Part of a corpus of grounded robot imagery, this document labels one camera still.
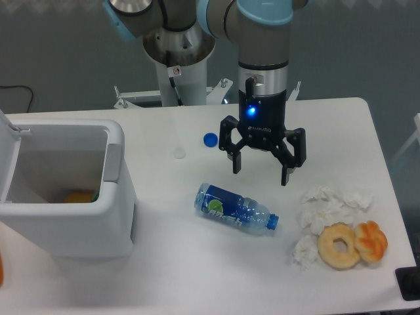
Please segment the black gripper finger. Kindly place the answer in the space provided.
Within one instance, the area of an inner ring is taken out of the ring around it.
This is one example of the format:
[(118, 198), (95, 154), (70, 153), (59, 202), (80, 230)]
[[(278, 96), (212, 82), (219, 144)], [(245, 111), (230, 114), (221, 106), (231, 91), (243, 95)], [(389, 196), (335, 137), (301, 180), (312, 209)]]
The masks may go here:
[(270, 139), (270, 151), (281, 163), (281, 185), (286, 186), (289, 176), (306, 161), (306, 131), (276, 130)]
[[(240, 140), (236, 144), (232, 142), (232, 131), (234, 129), (240, 134)], [(243, 138), (244, 134), (243, 125), (233, 116), (228, 115), (220, 122), (219, 149), (225, 151), (232, 161), (234, 174), (238, 174), (242, 169), (241, 149), (247, 144)]]

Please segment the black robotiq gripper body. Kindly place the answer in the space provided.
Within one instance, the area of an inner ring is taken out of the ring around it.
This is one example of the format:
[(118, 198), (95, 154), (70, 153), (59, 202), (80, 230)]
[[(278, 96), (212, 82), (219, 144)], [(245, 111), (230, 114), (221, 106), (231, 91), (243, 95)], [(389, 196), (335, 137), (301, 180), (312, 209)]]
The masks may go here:
[(239, 68), (240, 133), (251, 148), (269, 151), (285, 133), (288, 67)]

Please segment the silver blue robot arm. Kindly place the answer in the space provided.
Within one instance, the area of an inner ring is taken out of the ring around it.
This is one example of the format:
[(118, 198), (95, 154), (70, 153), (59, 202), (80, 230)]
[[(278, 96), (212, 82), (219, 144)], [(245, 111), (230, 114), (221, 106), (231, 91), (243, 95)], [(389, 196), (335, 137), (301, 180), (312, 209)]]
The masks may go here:
[(238, 47), (239, 116), (221, 121), (219, 148), (241, 169), (245, 146), (270, 152), (282, 183), (306, 159), (305, 130), (285, 127), (291, 21), (305, 1), (105, 1), (120, 36), (141, 38), (164, 106), (206, 101), (215, 41)]

